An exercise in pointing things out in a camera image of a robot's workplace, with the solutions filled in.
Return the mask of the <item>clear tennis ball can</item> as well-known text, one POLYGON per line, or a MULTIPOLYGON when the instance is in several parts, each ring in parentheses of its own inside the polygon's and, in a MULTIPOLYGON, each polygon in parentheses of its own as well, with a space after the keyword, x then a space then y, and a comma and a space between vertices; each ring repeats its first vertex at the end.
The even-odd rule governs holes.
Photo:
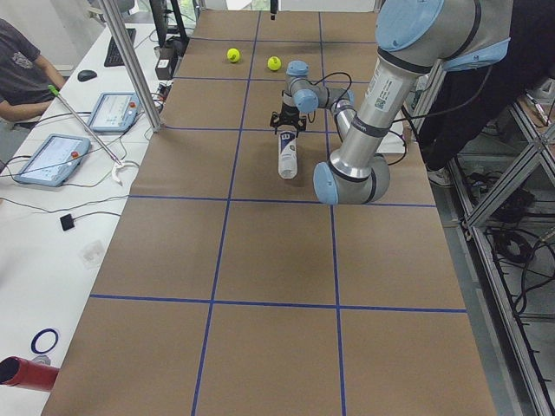
POLYGON ((282 179, 294 179, 297 175, 297 134, 282 131, 278 134, 278 174, 282 179))

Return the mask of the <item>tennis ball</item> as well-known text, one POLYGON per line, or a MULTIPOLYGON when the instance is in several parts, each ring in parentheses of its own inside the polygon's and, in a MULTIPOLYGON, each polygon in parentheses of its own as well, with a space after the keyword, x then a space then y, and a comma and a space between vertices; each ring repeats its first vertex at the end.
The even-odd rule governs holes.
POLYGON ((272 71, 276 72, 281 69, 282 62, 279 57, 273 55, 267 60, 267 68, 272 71))
POLYGON ((226 51, 226 59, 230 63, 237 63, 241 59, 241 52, 239 49, 230 48, 226 51))

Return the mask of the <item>small black box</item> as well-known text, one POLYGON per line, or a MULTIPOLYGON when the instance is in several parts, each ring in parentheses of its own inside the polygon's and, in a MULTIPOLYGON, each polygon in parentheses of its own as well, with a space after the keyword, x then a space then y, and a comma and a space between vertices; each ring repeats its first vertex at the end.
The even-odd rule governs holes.
POLYGON ((160 48, 158 61, 155 67, 157 78, 169 81, 173 78, 178 63, 178 54, 174 48, 160 48))

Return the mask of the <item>far teach pendant tablet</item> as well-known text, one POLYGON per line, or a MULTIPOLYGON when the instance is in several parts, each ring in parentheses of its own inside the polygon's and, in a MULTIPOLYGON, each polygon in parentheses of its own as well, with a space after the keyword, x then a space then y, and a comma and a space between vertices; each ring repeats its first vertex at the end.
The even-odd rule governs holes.
POLYGON ((140 110, 136 93, 102 93, 88 118, 88 126, 96 133, 124 133, 134 124, 140 110))

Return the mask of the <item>teach pendant tablet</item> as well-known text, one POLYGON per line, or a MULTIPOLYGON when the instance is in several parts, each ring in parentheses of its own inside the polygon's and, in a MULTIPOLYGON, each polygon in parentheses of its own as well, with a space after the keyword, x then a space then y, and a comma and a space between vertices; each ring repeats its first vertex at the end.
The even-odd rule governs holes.
POLYGON ((136 93, 102 93, 88 118, 88 126, 96 133, 124 133, 134 124, 140 110, 136 93))
POLYGON ((79 167, 90 148, 90 139, 51 134, 14 176, 17 183, 57 187, 79 167))

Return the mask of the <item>reacher grabber stick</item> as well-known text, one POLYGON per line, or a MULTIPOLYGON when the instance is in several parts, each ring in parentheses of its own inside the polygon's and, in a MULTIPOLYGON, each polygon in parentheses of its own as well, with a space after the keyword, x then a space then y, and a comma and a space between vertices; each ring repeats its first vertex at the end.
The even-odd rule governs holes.
POLYGON ((133 167, 133 166, 138 167, 139 165, 136 162, 131 160, 121 160, 108 147, 108 145, 98 136, 98 134, 92 130, 92 128, 87 124, 87 122, 84 121, 82 117, 69 105, 69 103, 62 97, 61 93, 54 85, 49 84, 49 91, 75 117, 75 119, 82 125, 85 131, 95 140, 95 142, 101 147, 101 149, 107 153, 109 158, 114 162, 113 167, 111 169, 111 178, 115 183, 117 183, 120 186, 123 186, 123 183, 119 177, 120 170, 123 170, 127 167, 133 167))

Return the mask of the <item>black keyboard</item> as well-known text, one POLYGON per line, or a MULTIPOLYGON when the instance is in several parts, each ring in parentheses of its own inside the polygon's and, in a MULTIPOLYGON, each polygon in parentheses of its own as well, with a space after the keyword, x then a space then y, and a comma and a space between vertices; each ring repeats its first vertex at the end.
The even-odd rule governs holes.
MULTIPOLYGON (((127 34, 130 38, 131 43, 134 43, 136 36, 135 28, 127 28, 127 34)), ((124 61, 119 51, 118 45, 116 44, 114 38, 111 38, 108 44, 107 54, 103 63, 105 68, 114 68, 119 66, 124 66, 124 61)))

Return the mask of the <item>black computer mouse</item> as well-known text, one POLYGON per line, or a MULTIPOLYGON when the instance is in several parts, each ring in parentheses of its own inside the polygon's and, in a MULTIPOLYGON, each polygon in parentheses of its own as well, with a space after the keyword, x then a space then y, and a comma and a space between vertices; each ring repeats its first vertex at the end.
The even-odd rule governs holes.
POLYGON ((97 77, 97 73, 91 69, 83 69, 77 74, 77 80, 79 82, 90 81, 97 77))

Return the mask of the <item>clear plastic piece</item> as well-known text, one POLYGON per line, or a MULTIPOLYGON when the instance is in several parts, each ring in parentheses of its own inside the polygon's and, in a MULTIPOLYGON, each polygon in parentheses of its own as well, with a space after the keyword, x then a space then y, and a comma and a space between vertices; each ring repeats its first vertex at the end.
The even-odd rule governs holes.
POLYGON ((105 257, 106 249, 101 241, 96 240, 87 244, 79 252, 79 258, 86 269, 94 269, 101 266, 105 257))

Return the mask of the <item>near teach pendant tablet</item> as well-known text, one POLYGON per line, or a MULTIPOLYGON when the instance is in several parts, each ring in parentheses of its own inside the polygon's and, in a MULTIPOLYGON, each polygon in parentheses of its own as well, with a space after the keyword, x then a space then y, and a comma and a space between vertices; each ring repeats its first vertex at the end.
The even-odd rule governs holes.
POLYGON ((14 176, 17 183, 57 187, 79 167, 90 148, 90 139, 51 134, 14 176))

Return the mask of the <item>small black square pad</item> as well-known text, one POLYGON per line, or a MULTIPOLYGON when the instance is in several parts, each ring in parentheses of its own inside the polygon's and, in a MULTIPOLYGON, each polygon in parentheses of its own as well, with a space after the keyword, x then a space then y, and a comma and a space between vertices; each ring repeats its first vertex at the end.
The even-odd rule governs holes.
POLYGON ((68 213, 60 217, 60 224, 63 231, 69 231, 75 227, 75 219, 68 213))

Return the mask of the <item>seated person grey shirt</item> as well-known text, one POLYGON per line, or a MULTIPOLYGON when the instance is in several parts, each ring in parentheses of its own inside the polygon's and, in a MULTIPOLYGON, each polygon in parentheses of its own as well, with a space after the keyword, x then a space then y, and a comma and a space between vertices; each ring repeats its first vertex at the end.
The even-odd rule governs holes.
POLYGON ((66 80, 25 35, 1 21, 1 119, 19 123, 35 119, 49 108, 66 80))

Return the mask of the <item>blue tape roll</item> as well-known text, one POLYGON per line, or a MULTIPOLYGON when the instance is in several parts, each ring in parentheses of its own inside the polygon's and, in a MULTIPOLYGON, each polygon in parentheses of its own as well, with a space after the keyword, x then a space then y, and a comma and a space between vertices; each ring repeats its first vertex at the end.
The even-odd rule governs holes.
POLYGON ((60 335, 55 328, 41 329, 31 339, 30 350, 37 355, 47 354, 56 347, 59 339, 60 335))

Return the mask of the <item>red cylinder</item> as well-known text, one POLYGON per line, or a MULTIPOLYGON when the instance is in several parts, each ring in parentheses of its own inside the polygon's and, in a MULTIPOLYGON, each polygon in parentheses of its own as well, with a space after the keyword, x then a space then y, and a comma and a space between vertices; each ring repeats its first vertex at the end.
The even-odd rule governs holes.
POLYGON ((1 361, 1 385, 50 392, 59 369, 24 358, 11 356, 1 361))

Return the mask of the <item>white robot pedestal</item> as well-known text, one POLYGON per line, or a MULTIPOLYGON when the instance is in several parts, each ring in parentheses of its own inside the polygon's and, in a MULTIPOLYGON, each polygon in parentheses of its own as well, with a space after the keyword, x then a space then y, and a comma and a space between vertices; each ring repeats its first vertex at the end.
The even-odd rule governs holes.
POLYGON ((407 150, 402 123, 394 123, 377 148, 382 154, 404 154, 407 150))

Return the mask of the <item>aluminium frame post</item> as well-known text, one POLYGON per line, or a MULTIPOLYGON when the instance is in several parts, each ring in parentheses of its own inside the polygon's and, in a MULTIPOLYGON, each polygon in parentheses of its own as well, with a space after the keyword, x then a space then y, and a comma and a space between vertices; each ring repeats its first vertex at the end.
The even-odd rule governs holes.
POLYGON ((134 46, 127 34, 127 28, 119 11, 119 6, 114 0, 99 0, 102 14, 109 27, 110 33, 121 52, 129 78, 133 84, 134 91, 140 99, 144 112, 154 133, 161 128, 160 114, 153 103, 153 97, 143 74, 134 46))

